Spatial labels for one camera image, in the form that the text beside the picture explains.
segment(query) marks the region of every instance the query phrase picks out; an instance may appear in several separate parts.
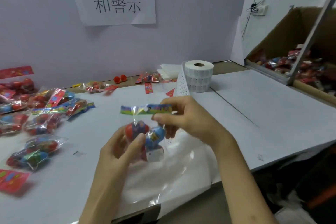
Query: hand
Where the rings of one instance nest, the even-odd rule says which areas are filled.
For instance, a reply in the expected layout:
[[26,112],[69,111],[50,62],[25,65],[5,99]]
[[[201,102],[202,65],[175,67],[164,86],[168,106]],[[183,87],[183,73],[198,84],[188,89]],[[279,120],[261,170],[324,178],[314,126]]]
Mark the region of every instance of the hand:
[[224,132],[232,137],[232,135],[191,96],[166,98],[161,104],[171,104],[173,111],[177,111],[176,114],[158,113],[152,117],[152,120],[165,125],[167,131],[166,138],[174,137],[178,128],[182,128],[187,133],[214,148],[223,140],[222,137],[217,136],[218,133]]
[[88,200],[79,224],[110,223],[116,214],[128,167],[141,152],[145,135],[139,134],[124,152],[125,127],[119,128],[100,150]]

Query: sticker roll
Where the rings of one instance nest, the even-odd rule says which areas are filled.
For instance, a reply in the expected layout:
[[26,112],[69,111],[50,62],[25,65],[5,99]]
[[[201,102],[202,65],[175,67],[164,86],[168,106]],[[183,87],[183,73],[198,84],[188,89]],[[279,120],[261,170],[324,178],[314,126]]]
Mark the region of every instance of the sticker roll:
[[203,60],[190,60],[184,65],[188,88],[192,92],[206,92],[211,83],[213,64]]

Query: table surface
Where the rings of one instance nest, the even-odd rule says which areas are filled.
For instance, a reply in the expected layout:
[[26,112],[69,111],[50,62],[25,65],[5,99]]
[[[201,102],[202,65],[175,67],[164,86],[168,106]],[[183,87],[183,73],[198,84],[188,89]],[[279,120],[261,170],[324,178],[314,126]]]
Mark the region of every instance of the table surface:
[[[216,66],[225,71],[245,70],[229,62]],[[248,70],[215,75],[212,88],[217,93],[213,90],[191,93],[233,134],[250,169],[260,168],[296,151],[334,140],[331,135],[335,134],[335,129],[327,119],[336,118],[333,108],[321,106],[322,103],[294,90],[288,91],[288,87],[255,73]],[[117,89],[109,97],[80,94],[82,98],[94,100],[97,108],[64,124],[57,131],[58,135],[69,137],[68,143],[50,159],[48,165],[31,176],[24,195],[0,195],[2,219],[8,223],[27,224],[67,224],[78,220],[91,186],[99,150],[111,134],[125,124],[118,114],[120,106],[158,103],[175,85],[153,85],[153,94],[145,94],[144,86]],[[308,115],[309,110],[320,110],[321,115],[318,117],[322,120],[315,123],[315,127],[312,125],[313,118]],[[316,129],[309,132],[309,127],[303,125],[306,122],[309,122],[310,129]],[[23,139],[23,135],[2,138],[2,156],[5,152],[9,154],[18,150],[19,146],[22,147]],[[118,217],[155,204],[161,204],[162,216],[207,190],[211,183],[220,181],[216,159],[208,146],[182,132],[166,148],[165,159],[167,154],[170,157],[167,162],[141,163],[130,169]]]

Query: open cardboard box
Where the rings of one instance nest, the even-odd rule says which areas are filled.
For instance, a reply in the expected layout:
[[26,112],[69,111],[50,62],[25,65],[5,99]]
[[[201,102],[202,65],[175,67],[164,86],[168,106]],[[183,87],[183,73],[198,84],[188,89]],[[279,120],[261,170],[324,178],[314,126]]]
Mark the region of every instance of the open cardboard box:
[[[267,59],[287,56],[298,44],[303,44],[322,8],[300,7],[291,10],[275,28],[247,56],[252,58],[263,50]],[[328,67],[336,67],[336,9],[331,9],[321,26],[311,48],[321,54]],[[336,97],[295,80],[293,86],[318,99],[336,106]]]

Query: metal pole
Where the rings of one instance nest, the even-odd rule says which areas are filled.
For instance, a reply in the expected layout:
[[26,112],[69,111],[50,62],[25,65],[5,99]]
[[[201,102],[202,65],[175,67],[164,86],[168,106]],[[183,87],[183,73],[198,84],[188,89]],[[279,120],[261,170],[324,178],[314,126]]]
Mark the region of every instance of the metal pole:
[[315,38],[317,36],[318,33],[318,27],[321,25],[321,22],[324,20],[325,16],[327,15],[327,12],[329,10],[331,10],[332,6],[334,5],[336,0],[326,0],[325,4],[320,12],[320,14],[318,15],[313,28],[311,29],[303,48],[300,51],[299,56],[297,57],[294,65],[292,66],[291,71],[288,74],[288,79],[287,79],[287,85],[292,85],[297,72],[299,71],[300,65],[303,61],[303,58],[307,56],[311,46],[313,45]]

